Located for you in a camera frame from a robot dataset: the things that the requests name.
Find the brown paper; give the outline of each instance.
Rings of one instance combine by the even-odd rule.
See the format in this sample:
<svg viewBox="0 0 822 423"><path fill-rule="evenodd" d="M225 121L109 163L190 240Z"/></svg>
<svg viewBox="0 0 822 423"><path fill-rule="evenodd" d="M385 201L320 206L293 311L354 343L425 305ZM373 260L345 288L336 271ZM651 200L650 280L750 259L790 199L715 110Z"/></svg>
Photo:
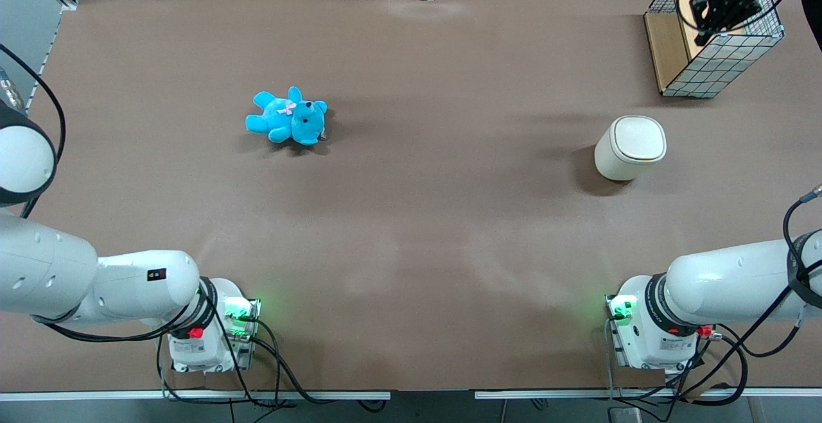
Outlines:
<svg viewBox="0 0 822 423"><path fill-rule="evenodd" d="M649 1L83 0L44 73L68 135L32 218L237 282L305 388L603 388L604 295L681 254L779 238L822 164L822 57L799 4L780 8L779 46L693 101L657 93ZM258 91L291 85L331 109L313 150L244 129ZM669 150L614 184L593 145L624 115L657 119ZM31 116L55 133L44 92ZM813 226L796 213L794 231ZM0 329L4 392L159 387L150 342L72 342L12 314ZM808 322L752 361L751 385L822 385L791 353L820 339ZM249 384L273 382L258 361Z"/></svg>

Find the sticker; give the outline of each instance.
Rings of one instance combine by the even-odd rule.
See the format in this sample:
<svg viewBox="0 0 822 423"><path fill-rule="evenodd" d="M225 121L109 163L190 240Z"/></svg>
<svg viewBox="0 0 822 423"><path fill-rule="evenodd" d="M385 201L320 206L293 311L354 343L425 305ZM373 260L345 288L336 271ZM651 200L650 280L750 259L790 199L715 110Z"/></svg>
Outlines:
<svg viewBox="0 0 822 423"><path fill-rule="evenodd" d="M202 340L174 341L174 352L197 354L206 351L206 342Z"/></svg>
<svg viewBox="0 0 822 423"><path fill-rule="evenodd" d="M660 339L660 350L687 350L691 346L693 342L688 338Z"/></svg>
<svg viewBox="0 0 822 423"><path fill-rule="evenodd" d="M150 269L146 272L146 280L153 282L155 280L165 280L165 268Z"/></svg>

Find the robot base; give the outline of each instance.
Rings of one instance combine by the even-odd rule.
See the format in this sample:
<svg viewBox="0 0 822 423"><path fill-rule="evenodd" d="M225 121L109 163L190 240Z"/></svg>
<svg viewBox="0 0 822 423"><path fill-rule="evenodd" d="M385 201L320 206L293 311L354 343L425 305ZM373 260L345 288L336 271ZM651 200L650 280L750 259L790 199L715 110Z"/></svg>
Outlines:
<svg viewBox="0 0 822 423"><path fill-rule="evenodd" d="M210 279L217 291L217 312L200 338L179 339L169 335L170 354L174 370L179 372L224 372L235 370L229 344L234 350L239 370L252 366L254 343L249 338L256 334L256 322L244 322L231 316L236 304L243 306L244 317L259 318L259 300L246 300L235 283L226 279ZM223 336L223 323L229 340Z"/></svg>
<svg viewBox="0 0 822 423"><path fill-rule="evenodd" d="M665 370L678 374L685 369L696 350L696 334L674 336L657 326L645 308L645 287L650 276L631 277L619 294L606 301L609 315L629 314L625 320L614 320L611 332L616 359L623 367Z"/></svg>

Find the white lid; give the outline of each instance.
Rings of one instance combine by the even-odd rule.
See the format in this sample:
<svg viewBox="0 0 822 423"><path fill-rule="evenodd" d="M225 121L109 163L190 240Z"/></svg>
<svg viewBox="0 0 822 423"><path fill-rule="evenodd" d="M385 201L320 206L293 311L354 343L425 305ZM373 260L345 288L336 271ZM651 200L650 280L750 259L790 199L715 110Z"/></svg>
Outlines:
<svg viewBox="0 0 822 423"><path fill-rule="evenodd" d="M623 116L611 128L611 147L627 160L650 162L665 155L665 132L647 116Z"/></svg>

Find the stuffed toy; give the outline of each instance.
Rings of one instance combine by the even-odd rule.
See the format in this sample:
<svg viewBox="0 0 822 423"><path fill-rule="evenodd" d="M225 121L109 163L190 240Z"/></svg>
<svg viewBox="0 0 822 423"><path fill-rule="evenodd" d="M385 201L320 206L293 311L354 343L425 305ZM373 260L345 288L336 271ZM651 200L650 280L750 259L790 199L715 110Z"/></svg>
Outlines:
<svg viewBox="0 0 822 423"><path fill-rule="evenodd" d="M254 96L254 104L262 109L262 115L247 116L246 129L266 134L271 142L294 139L312 146L325 137L328 105L323 101L303 101L297 87L288 89L288 99L260 92Z"/></svg>

